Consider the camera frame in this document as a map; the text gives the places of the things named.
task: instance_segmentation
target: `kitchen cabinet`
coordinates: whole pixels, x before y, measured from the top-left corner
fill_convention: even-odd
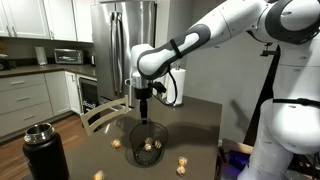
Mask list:
[[[54,40],[76,41],[72,0],[44,0],[50,30]]]
[[[78,41],[92,42],[90,6],[94,4],[94,0],[73,0]]]
[[[0,136],[53,117],[43,74],[0,79]]]
[[[81,114],[77,78],[75,73],[65,72],[71,111]]]
[[[54,116],[70,111],[69,94],[64,71],[45,73]]]
[[[0,0],[0,2],[2,3],[1,36],[49,39],[42,0]]]

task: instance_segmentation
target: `countertop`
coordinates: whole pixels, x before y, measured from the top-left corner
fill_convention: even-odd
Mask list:
[[[108,180],[214,179],[222,105],[190,97],[183,102],[181,107],[167,107],[155,98],[148,100],[150,120],[169,132],[168,144],[155,165],[145,168],[133,160],[129,135],[141,122],[139,108],[135,108],[66,153],[69,179],[92,179],[99,170]],[[114,139],[121,140],[121,148],[111,148]],[[188,158],[183,178],[175,172],[179,156]]]
[[[45,66],[22,66],[15,69],[0,71],[0,78],[14,77],[14,76],[23,76],[31,75],[38,73],[47,73],[55,71],[69,71],[89,77],[96,78],[95,67],[92,67],[90,64],[86,65],[59,65],[59,64],[48,64]]]

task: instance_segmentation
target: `stainless steel refrigerator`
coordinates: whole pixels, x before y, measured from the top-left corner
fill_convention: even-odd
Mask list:
[[[129,95],[136,106],[134,90],[125,84],[131,75],[131,48],[154,45],[154,1],[114,1],[91,6],[93,43],[99,103]]]

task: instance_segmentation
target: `chair back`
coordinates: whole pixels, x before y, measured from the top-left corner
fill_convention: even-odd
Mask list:
[[[112,109],[112,107],[117,105],[125,105],[125,108],[122,108],[120,110]],[[117,99],[114,101],[107,102],[105,104],[102,104],[90,111],[88,111],[86,114],[82,114],[80,116],[82,124],[84,126],[84,129],[86,130],[86,133],[88,136],[91,136],[94,132],[94,130],[99,127],[101,124],[107,123],[109,120],[122,115],[126,114],[129,111],[129,105],[128,105],[128,96],[125,95],[122,99]],[[112,109],[113,111],[100,117],[98,120],[94,121],[92,124],[89,124],[89,119],[93,117],[94,115],[105,111],[106,109]]]

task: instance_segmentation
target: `black thermos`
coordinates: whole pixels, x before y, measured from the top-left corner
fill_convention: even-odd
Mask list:
[[[26,131],[23,152],[34,180],[67,180],[68,166],[60,135],[48,124]]]

